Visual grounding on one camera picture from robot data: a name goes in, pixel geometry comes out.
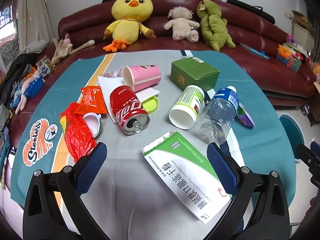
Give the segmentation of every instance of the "colorful toys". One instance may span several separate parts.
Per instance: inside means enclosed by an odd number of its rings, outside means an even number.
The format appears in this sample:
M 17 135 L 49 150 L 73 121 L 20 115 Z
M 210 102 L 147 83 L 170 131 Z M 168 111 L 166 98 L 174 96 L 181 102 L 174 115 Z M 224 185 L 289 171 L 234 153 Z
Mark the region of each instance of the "colorful toys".
M 284 64 L 286 64 L 288 67 L 290 67 L 295 72 L 298 72 L 298 70 L 301 66 L 301 61 L 299 59 L 300 56 L 301 55 L 299 55 L 296 52 L 294 55 L 292 55 L 291 51 L 282 45 L 279 45 L 279 47 L 278 47 L 277 59 L 282 61 Z
M 298 47 L 298 43 L 294 40 L 294 37 L 291 34 L 288 34 L 287 43 L 292 44 L 294 47 Z

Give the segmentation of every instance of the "black bag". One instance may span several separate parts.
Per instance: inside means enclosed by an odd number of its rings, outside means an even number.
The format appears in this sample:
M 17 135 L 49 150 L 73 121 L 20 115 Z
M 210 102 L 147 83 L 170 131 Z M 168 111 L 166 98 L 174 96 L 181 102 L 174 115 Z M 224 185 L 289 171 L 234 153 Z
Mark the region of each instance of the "black bag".
M 243 8 L 247 11 L 253 12 L 254 14 L 261 16 L 262 18 L 265 18 L 267 21 L 271 22 L 272 24 L 276 23 L 274 17 L 264 12 L 261 6 L 251 6 L 249 4 L 246 4 L 238 0 L 227 0 L 227 3 Z
M 0 104 L 4 104 L 9 109 L 11 97 L 12 85 L 15 81 L 19 81 L 24 78 L 21 76 L 28 64 L 34 66 L 36 64 L 38 54 L 37 53 L 24 53 L 16 57 L 12 62 L 11 67 L 0 85 Z

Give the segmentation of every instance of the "white curtain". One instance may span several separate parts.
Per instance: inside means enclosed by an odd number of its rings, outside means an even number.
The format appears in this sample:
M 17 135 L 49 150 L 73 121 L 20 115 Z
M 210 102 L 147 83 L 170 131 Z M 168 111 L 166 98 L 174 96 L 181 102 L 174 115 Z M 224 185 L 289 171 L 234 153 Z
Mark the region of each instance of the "white curtain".
M 44 0 L 19 0 L 18 34 L 20 50 L 33 41 L 52 41 L 54 34 Z

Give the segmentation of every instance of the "orange beak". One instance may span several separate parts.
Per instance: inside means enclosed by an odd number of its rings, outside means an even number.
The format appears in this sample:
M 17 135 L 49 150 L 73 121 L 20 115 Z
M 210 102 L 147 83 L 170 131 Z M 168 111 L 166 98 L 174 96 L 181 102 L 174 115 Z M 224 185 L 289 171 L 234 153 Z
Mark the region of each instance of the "orange beak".
M 139 6 L 139 3 L 138 3 L 136 0 L 133 0 L 133 1 L 131 1 L 131 2 L 129 3 L 129 6 L 131 6 L 131 7 L 137 7 L 137 6 Z

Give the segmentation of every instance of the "barcode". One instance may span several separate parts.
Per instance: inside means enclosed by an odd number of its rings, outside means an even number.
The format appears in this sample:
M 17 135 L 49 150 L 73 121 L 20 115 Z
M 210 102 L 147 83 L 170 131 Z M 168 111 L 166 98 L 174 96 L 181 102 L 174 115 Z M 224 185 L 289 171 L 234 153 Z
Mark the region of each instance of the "barcode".
M 197 57 L 193 57 L 194 60 L 198 61 L 199 63 L 203 63 L 204 61 L 202 61 L 201 59 L 197 58 Z
M 230 95 L 228 101 L 230 101 L 235 106 L 235 109 L 238 109 L 238 102 L 233 96 Z

